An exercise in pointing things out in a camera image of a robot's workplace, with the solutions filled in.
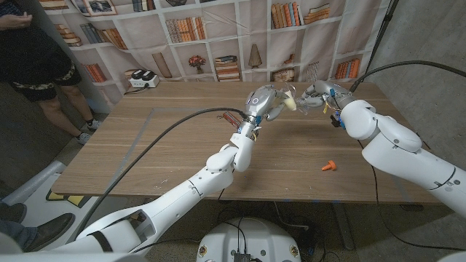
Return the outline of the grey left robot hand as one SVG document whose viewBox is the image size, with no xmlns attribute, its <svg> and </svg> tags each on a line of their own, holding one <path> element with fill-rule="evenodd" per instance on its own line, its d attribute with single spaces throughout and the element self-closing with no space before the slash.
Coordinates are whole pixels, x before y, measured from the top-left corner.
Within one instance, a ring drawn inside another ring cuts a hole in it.
<svg viewBox="0 0 466 262">
<path fill-rule="evenodd" d="M 245 103 L 245 113 L 256 118 L 256 126 L 262 120 L 273 121 L 285 107 L 285 99 L 290 98 L 287 92 L 276 90 L 272 84 L 266 84 L 251 92 Z"/>
</svg>

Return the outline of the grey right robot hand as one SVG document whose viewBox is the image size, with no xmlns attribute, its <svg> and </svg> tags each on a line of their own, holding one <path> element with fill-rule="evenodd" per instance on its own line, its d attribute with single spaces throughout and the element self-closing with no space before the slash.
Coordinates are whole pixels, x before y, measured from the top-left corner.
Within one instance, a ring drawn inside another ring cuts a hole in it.
<svg viewBox="0 0 466 262">
<path fill-rule="evenodd" d="M 304 91 L 296 104 L 303 108 L 317 108 L 327 103 L 331 108 L 342 110 L 355 100 L 352 93 L 339 84 L 317 80 Z"/>
</svg>

